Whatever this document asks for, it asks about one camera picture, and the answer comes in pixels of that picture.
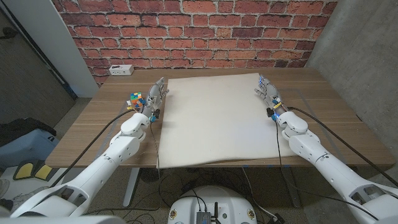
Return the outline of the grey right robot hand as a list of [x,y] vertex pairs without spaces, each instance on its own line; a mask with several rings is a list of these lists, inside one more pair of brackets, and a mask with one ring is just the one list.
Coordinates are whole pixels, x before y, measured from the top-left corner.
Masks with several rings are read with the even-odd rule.
[[268,117],[277,119],[281,114],[287,112],[282,98],[276,87],[263,75],[259,75],[258,88],[254,91],[262,98],[267,106]]

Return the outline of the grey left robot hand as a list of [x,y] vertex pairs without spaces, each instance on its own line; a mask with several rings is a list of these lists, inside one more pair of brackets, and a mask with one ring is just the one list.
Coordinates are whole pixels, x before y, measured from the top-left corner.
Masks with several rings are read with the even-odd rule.
[[148,118],[161,107],[162,101],[169,92],[169,89],[165,87],[164,77],[157,80],[150,88],[146,102],[141,109],[141,113],[146,115]]

